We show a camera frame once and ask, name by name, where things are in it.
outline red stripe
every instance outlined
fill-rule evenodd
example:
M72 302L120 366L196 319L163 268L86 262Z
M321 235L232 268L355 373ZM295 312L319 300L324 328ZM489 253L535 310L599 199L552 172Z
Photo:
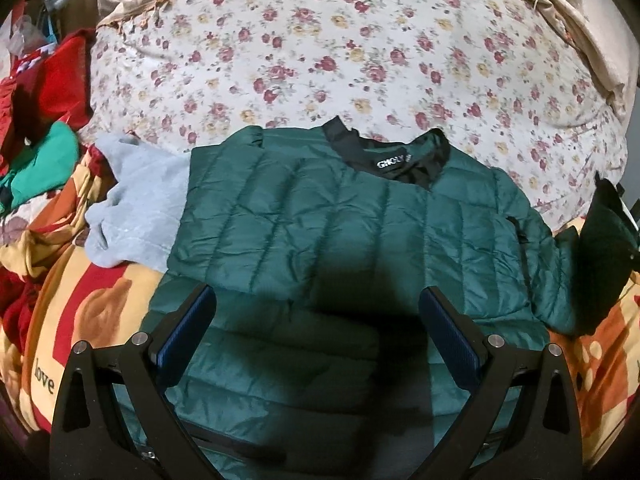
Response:
M31 401L31 409L33 410L33 418L36 419L36 424L41 430L49 431L51 433L51 423L40 413L40 410L36 408L36 405Z
M89 264L88 269L78 281L76 288L71 293L69 300L60 315L56 339L53 342L51 356L61 365L66 365L66 360L71 352L71 338L74 333L74 320L76 311L85 298L94 290L111 288L124 275L127 265L122 264L113 269L103 269L94 264Z

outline gray cloth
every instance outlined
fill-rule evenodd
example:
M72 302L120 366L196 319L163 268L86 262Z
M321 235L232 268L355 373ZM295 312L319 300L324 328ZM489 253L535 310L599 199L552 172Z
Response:
M100 267L128 261L165 272L187 197L191 155L165 152L130 135L106 135L95 145L118 183L86 212L87 257Z

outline dark green cloth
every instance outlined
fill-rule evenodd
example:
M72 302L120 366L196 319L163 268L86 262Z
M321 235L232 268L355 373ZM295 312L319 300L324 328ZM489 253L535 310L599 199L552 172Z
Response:
M437 144L431 132L406 149ZM580 330L576 240L572 230L556 242L507 174L459 150L427 190L355 171L322 128L251 126L193 150L143 329L197 282L214 287L214 322L168 398L185 420L287 454L263 466L207 452L225 478L404 479L467 398L417 319L421 290L437 285L485 333L541 349L545 325Z
M20 152L0 180L0 187L8 187L13 197L9 207L0 203L0 216L35 196L64 186L78 157L76 134L65 123L53 123L44 139Z

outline quilted jacket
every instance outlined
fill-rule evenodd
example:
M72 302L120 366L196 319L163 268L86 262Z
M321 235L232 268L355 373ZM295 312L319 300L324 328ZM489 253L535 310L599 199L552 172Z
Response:
M467 398L417 320L426 286L524 348L548 342L545 325L578 330L575 239L554 240L507 174L434 131L406 146L342 134L349 149L327 127L250 126L191 155L143 328L197 282L216 291L216 318L168 398L184 420L281 457L207 451L227 479L407 478ZM430 182L394 169L408 161Z

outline bed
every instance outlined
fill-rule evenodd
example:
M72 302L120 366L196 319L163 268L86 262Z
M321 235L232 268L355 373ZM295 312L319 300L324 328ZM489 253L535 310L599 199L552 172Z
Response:
M246 124L309 127L335 115L377 140L408 142L438 126L456 147L507 171L553 230L586 211L596 171L622 176L638 45L627 49L628 79L614 105L585 54L543 15L543 0L140 2L136 12L111 7L98 28L85 146L134 131L186 152ZM3 219L2 243L53 197ZM625 328L609 320L591 339L556 338L582 377L590 464L622 428L638 388L633 279L618 305ZM621 359L598 375L599 363ZM588 394L604 392L612 374L628 378L615 398Z

